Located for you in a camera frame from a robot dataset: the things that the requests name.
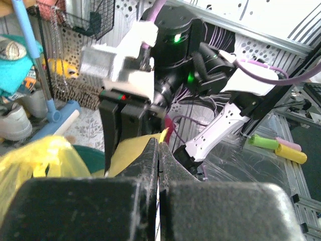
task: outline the pink foam roller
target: pink foam roller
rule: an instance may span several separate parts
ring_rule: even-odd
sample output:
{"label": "pink foam roller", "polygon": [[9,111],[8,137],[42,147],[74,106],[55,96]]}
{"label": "pink foam roller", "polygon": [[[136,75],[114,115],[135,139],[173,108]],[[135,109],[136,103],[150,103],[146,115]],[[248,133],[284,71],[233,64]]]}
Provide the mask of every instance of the pink foam roller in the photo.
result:
{"label": "pink foam roller", "polygon": [[292,142],[288,142],[288,141],[283,140],[283,139],[281,139],[281,138],[279,138],[279,137],[276,137],[275,139],[276,139],[277,142],[279,142],[280,144],[283,144],[283,145],[285,145],[285,146],[287,146],[287,147],[290,147],[290,148],[292,148],[292,149],[295,149],[295,150],[297,150],[297,151],[299,151],[299,152],[302,151],[302,148],[301,148],[301,146],[300,146],[299,144],[292,143]]}

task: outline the black motor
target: black motor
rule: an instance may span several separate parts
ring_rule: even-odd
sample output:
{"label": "black motor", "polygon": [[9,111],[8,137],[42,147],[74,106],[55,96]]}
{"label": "black motor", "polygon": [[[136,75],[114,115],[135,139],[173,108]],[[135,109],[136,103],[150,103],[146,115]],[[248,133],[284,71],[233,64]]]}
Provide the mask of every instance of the black motor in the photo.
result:
{"label": "black motor", "polygon": [[[142,20],[145,20],[147,9]],[[170,108],[175,92],[193,68],[191,53],[198,51],[203,22],[183,6],[164,6],[156,21],[158,35],[150,55],[154,58],[154,104]]]}

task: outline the blue mop handle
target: blue mop handle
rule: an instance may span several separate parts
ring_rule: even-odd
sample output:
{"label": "blue mop handle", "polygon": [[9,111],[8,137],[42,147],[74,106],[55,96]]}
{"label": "blue mop handle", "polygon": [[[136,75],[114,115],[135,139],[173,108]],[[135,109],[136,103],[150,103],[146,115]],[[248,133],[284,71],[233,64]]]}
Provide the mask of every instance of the blue mop handle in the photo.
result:
{"label": "blue mop handle", "polygon": [[12,3],[20,24],[20,28],[22,29],[25,41],[27,43],[28,52],[31,58],[38,59],[40,58],[40,53],[36,43],[34,32],[29,21],[25,4],[22,0],[12,0]]}

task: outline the wire basket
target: wire basket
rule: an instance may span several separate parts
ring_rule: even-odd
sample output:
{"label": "wire basket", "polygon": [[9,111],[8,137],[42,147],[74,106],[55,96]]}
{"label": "wire basket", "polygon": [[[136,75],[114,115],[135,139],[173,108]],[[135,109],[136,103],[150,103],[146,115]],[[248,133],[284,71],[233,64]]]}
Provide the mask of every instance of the wire basket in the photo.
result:
{"label": "wire basket", "polygon": [[101,39],[114,27],[115,0],[37,0],[36,6],[28,8],[28,13],[43,20],[57,21],[59,25],[82,35]]}

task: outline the green foam roller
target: green foam roller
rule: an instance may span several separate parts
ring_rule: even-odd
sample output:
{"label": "green foam roller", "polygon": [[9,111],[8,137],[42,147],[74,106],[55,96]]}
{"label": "green foam roller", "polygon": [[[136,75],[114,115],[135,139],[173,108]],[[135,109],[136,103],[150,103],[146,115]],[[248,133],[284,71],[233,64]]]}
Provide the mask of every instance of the green foam roller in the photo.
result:
{"label": "green foam roller", "polygon": [[263,138],[263,137],[260,137],[259,135],[253,135],[249,139],[249,144],[256,147],[262,147],[262,148],[271,149],[271,150],[276,150],[279,147],[279,143],[277,142],[277,140]]}

